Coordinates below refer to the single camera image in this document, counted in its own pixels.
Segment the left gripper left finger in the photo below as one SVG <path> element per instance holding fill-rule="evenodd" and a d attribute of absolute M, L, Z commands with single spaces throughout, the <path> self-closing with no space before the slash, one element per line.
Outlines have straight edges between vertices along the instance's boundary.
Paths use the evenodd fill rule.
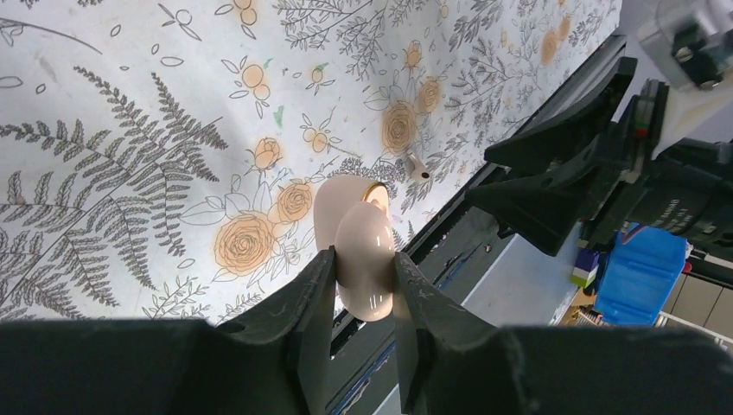
<path fill-rule="evenodd" d="M 322 414 L 335 251 L 212 326 L 198 319 L 9 322 L 4 414 Z"/>

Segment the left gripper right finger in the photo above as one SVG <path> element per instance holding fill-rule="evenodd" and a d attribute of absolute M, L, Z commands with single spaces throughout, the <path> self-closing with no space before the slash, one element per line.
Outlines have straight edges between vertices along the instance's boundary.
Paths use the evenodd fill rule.
<path fill-rule="evenodd" d="M 482 321 L 394 259 L 404 414 L 729 414 L 732 359 L 680 328 Z"/>

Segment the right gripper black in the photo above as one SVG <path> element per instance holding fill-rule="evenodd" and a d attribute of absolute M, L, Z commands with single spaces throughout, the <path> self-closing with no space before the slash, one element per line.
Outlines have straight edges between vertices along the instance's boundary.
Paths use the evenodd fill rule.
<path fill-rule="evenodd" d="M 484 160 L 508 172 L 470 189 L 466 201 L 545 254 L 557 255 L 581 220 L 578 245 L 609 250 L 647 193 L 644 168 L 660 142 L 670 92 L 664 81 L 647 80 L 609 132 L 600 134 L 636 67 L 635 58 L 621 57 L 578 102 L 486 148 Z"/>

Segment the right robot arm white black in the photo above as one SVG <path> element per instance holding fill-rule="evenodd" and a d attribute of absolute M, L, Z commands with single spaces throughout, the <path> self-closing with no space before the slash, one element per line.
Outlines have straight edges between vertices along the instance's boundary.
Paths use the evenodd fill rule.
<path fill-rule="evenodd" d="M 732 257 L 732 146 L 688 138 L 654 155 L 672 97 L 650 81 L 616 108 L 637 61 L 622 57 L 578 102 L 488 147 L 507 168 L 466 193 L 500 228 L 556 255 L 572 229 L 582 246 L 605 251 L 626 224 L 666 230 L 721 259 Z"/>

